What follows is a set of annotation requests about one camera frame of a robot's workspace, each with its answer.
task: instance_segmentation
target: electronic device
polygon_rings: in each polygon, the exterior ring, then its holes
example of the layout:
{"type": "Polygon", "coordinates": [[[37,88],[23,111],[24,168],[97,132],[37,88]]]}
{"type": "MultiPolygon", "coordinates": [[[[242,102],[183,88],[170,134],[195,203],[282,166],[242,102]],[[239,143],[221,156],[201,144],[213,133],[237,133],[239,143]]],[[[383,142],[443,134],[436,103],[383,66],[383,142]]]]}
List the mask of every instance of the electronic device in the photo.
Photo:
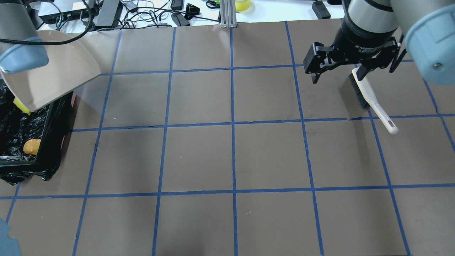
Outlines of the electronic device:
{"type": "Polygon", "coordinates": [[[96,17],[95,29],[117,27],[123,5],[120,0],[103,0],[100,12],[96,17]]]}
{"type": "Polygon", "coordinates": [[[172,10],[183,10],[184,0],[172,0],[171,9],[172,10]]]}
{"type": "MultiPolygon", "coordinates": [[[[55,0],[54,4],[42,2],[38,16],[46,24],[54,24],[59,19],[60,12],[64,19],[78,20],[79,18],[88,18],[87,8],[81,0],[55,0]]],[[[87,0],[87,4],[93,16],[98,14],[98,4],[96,0],[87,0]]]]}
{"type": "Polygon", "coordinates": [[[190,23],[185,19],[185,17],[183,17],[181,13],[173,13],[171,14],[171,17],[175,24],[179,27],[190,25],[190,23]]]}

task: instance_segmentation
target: white tabletop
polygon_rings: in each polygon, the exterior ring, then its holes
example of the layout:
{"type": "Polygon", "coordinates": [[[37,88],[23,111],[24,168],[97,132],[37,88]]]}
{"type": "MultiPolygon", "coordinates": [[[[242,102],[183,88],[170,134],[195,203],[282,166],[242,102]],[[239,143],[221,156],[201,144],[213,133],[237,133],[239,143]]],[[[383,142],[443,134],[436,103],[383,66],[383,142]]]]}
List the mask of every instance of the white tabletop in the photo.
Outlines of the white tabletop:
{"type": "MultiPolygon", "coordinates": [[[[161,7],[167,1],[165,0],[133,0],[135,4],[138,3],[139,7],[161,7]]],[[[333,6],[327,4],[327,1],[324,0],[327,9],[329,10],[332,18],[342,18],[344,16],[343,8],[341,5],[333,6]]],[[[216,20],[218,18],[219,9],[209,9],[206,7],[204,0],[185,0],[186,4],[193,4],[199,7],[201,14],[199,16],[209,19],[216,20]]],[[[273,22],[273,21],[285,21],[285,20],[315,20],[317,19],[313,10],[311,9],[313,1],[312,0],[252,0],[252,5],[250,8],[244,12],[237,13],[237,22],[273,22]]],[[[126,10],[124,8],[121,19],[125,16],[126,10]]],[[[172,26],[176,24],[172,21],[170,14],[165,14],[163,17],[163,23],[167,23],[172,26]]],[[[192,26],[202,26],[202,25],[213,25],[216,24],[214,21],[201,20],[193,18],[190,21],[192,26]]],[[[136,27],[143,27],[152,24],[151,22],[138,21],[136,27]]],[[[41,26],[40,30],[45,29],[55,29],[55,24],[47,25],[44,24],[41,26]]],[[[80,20],[72,20],[67,22],[62,28],[62,32],[65,33],[75,33],[82,32],[85,29],[85,26],[80,20]]]]}

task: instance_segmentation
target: black trash bag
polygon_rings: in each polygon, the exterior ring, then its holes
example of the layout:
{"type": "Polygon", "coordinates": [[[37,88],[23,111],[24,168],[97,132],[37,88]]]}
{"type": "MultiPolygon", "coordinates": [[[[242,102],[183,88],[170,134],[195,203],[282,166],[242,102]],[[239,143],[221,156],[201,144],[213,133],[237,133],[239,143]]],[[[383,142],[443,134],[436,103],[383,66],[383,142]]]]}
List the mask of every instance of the black trash bag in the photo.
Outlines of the black trash bag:
{"type": "Polygon", "coordinates": [[[0,179],[11,185],[31,175],[49,180],[60,166],[61,143],[72,113],[72,93],[35,111],[23,113],[0,79],[0,179]],[[23,152],[25,142],[41,138],[36,156],[23,152]]]}
{"type": "Polygon", "coordinates": [[[30,139],[42,138],[49,105],[28,115],[13,100],[14,95],[3,83],[0,88],[0,155],[7,160],[33,161],[35,156],[24,153],[24,144],[30,139]]]}

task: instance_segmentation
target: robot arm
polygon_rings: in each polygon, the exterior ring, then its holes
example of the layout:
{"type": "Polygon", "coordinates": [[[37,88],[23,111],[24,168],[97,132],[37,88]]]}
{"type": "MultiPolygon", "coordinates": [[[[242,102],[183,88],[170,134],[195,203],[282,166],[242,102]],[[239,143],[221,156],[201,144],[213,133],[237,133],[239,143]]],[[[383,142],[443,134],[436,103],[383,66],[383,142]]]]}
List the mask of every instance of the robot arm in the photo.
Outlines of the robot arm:
{"type": "MultiPolygon", "coordinates": [[[[41,42],[21,0],[0,0],[0,38],[41,42]]],[[[44,46],[0,43],[0,68],[7,74],[45,66],[44,46]]]]}
{"type": "Polygon", "coordinates": [[[399,53],[392,35],[400,26],[422,77],[455,84],[455,0],[343,0],[343,8],[333,44],[313,43],[303,61],[313,83],[340,65],[361,64],[359,80],[386,68],[399,53]]]}

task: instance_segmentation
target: white brush handle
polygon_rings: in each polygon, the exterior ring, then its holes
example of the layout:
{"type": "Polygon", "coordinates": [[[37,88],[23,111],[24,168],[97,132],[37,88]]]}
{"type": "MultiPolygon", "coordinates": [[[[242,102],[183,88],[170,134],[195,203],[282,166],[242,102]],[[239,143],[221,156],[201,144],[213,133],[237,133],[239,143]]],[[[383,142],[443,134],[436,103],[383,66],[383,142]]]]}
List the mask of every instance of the white brush handle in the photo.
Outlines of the white brush handle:
{"type": "Polygon", "coordinates": [[[378,115],[379,119],[382,121],[382,124],[387,128],[390,134],[398,133],[398,127],[395,125],[392,119],[390,119],[389,115],[385,112],[381,105],[379,105],[379,103],[376,102],[370,106],[376,115],[378,115]]]}

